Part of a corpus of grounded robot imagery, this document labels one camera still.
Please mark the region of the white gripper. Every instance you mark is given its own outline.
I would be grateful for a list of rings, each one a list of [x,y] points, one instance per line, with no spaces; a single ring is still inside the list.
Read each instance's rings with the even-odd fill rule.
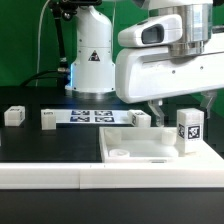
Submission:
[[[196,57],[171,57],[168,47],[124,49],[116,61],[117,96],[126,103],[149,101],[156,125],[164,126],[161,99],[201,92],[206,118],[224,87],[224,44],[209,41]]]

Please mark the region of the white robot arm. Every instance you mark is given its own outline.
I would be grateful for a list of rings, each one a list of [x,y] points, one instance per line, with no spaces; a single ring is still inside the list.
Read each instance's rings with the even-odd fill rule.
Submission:
[[[224,88],[224,30],[212,25],[213,0],[132,0],[157,14],[119,32],[123,47],[112,57],[112,24],[93,6],[77,14],[77,57],[72,94],[126,103],[146,101],[164,124],[164,98],[200,92],[209,109]]]

